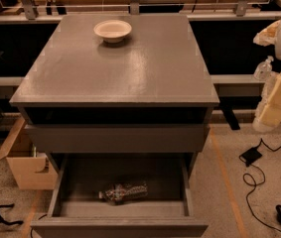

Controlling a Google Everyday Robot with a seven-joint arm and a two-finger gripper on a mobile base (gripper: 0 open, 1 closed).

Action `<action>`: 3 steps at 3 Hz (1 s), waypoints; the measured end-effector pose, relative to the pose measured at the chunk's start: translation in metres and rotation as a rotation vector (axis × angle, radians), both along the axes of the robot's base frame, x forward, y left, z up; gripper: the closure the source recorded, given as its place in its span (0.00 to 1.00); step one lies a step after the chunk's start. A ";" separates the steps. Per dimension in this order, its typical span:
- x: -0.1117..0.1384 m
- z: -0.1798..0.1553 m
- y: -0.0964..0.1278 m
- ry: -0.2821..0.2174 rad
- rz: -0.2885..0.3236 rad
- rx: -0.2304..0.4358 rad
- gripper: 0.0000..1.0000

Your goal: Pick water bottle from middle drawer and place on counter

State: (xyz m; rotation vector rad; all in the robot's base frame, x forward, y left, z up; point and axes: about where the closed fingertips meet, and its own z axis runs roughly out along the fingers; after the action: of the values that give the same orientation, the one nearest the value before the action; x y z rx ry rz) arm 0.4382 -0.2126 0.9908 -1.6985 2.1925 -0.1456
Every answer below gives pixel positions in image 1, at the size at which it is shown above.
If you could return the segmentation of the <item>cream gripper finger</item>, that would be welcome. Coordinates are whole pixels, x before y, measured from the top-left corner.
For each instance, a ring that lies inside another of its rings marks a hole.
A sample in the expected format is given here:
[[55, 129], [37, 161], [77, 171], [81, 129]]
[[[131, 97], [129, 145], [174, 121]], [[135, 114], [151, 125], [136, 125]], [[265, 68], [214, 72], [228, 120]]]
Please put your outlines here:
[[255, 131], [265, 133], [281, 123], [281, 72], [273, 72], [264, 84], [252, 126]]
[[259, 46], [267, 47], [277, 44], [277, 35], [281, 21], [277, 20], [261, 30], [253, 38], [253, 43]]

